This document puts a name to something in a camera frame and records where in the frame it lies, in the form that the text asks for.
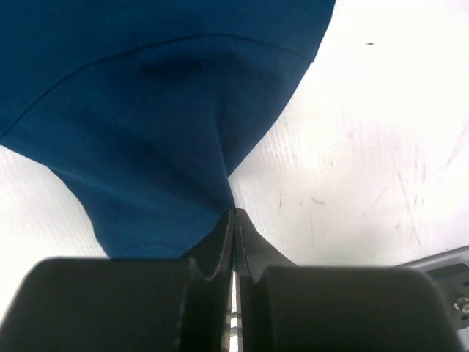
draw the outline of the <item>scratch mark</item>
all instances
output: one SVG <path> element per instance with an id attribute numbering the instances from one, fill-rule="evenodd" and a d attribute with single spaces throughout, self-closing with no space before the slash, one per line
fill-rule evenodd
<path id="1" fill-rule="evenodd" d="M 412 212 L 410 211 L 409 199 L 407 198 L 407 192 L 405 191 L 404 181 L 402 180 L 402 176 L 399 170 L 397 170 L 396 173 L 397 173 L 397 177 L 399 178 L 399 183 L 401 184 L 401 190 L 402 190 L 402 194 L 404 195 L 405 206 L 407 208 L 407 214 L 409 216 L 410 225 L 412 226 L 413 235 L 416 238 L 418 244 L 421 246 L 422 243 L 420 242 L 420 238 L 418 238 L 416 226 L 413 223 L 413 216 L 412 216 Z"/>
<path id="2" fill-rule="evenodd" d="M 456 144 L 454 145 L 453 151 L 451 152 L 450 157 L 448 158 L 445 166 L 443 167 L 443 172 L 441 173 L 440 179 L 439 179 L 438 184 L 437 184 L 437 188 L 440 187 L 441 181 L 445 177 L 446 171 L 448 171 L 448 168 L 450 167 L 451 163 L 454 161 L 454 159 L 457 157 L 459 152 L 465 146 L 465 143 L 463 143 L 462 146 L 460 146 L 460 147 L 459 147 L 459 144 L 463 140 L 463 138 L 464 138 L 466 132 L 468 131 L 468 129 L 469 129 L 469 119 L 466 121 L 465 126 L 462 128 L 461 133 L 459 134 L 459 137 L 456 140 Z"/>
<path id="3" fill-rule="evenodd" d="M 317 200 L 315 197 L 311 197 L 311 200 L 314 202 L 314 204 L 317 205 L 325 205 L 325 202 L 322 200 Z"/>
<path id="4" fill-rule="evenodd" d="M 385 188 L 381 191 L 380 195 L 374 200 L 373 204 L 369 207 L 369 209 L 366 210 L 366 211 L 364 211 L 363 214 L 361 214 L 361 216 L 360 216 L 361 218 L 363 218 L 364 216 L 366 216 L 366 214 L 367 214 L 369 211 L 371 211 L 374 207 L 376 207 L 376 205 L 377 205 L 378 202 L 381 200 L 381 198 L 383 198 L 384 193 L 386 193 L 387 190 L 388 190 L 388 187 L 385 187 Z"/>

